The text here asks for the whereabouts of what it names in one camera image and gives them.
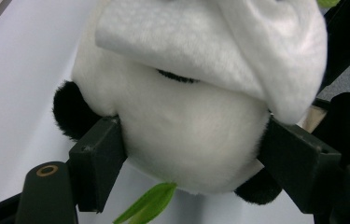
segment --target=brass insert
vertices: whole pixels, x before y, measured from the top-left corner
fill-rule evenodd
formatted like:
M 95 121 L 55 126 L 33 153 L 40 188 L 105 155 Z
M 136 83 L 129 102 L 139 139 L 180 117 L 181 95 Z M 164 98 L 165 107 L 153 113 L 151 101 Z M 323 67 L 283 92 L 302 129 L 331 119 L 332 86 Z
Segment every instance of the brass insert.
M 53 175 L 58 171 L 58 166 L 56 165 L 47 165 L 44 167 L 41 167 L 40 169 L 38 169 L 37 171 L 37 175 L 44 177 L 47 175 Z

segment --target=green bamboo leaf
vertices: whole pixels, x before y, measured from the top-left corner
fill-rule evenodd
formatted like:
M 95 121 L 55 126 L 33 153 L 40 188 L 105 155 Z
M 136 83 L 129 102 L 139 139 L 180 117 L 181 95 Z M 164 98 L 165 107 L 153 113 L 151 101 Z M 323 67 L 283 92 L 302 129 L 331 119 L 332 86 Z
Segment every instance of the green bamboo leaf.
M 138 199 L 130 208 L 120 215 L 114 224 L 131 219 L 130 224 L 145 224 L 157 217 L 171 201 L 176 184 L 162 183 L 154 186 Z
M 339 2 L 340 0 L 317 0 L 321 7 L 335 7 Z

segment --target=white fabric cover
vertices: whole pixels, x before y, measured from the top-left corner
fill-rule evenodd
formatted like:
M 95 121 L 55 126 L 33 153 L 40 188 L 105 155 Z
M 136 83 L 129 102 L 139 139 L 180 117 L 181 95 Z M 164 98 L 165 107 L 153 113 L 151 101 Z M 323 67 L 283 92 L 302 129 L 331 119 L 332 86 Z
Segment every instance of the white fabric cover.
M 266 102 L 296 123 L 327 58 L 315 0 L 112 0 L 96 43 L 137 62 Z

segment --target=panda mouth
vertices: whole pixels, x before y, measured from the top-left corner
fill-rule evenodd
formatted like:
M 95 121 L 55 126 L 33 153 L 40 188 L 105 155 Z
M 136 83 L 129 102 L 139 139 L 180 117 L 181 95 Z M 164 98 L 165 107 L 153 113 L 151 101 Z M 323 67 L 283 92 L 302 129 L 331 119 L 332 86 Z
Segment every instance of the panda mouth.
M 181 77 L 181 76 L 175 75 L 175 74 L 170 73 L 170 72 L 162 71 L 160 69 L 157 69 L 157 71 L 161 75 L 163 75 L 164 77 L 170 78 L 170 79 L 178 81 L 178 82 L 188 83 L 188 84 L 193 84 L 193 83 L 199 82 L 199 80 L 197 80 L 197 79 L 193 79 L 193 78 L 189 78 L 189 77 Z

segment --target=stuffed panda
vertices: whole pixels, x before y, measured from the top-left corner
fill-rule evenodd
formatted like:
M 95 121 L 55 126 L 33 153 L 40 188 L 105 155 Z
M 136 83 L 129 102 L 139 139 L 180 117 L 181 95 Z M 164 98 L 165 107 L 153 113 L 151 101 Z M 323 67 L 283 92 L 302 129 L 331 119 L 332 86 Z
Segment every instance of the stuffed panda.
M 118 115 L 129 163 L 194 194 L 281 191 L 257 160 L 271 114 L 296 123 L 326 65 L 315 0 L 99 0 L 54 97 L 78 140 Z

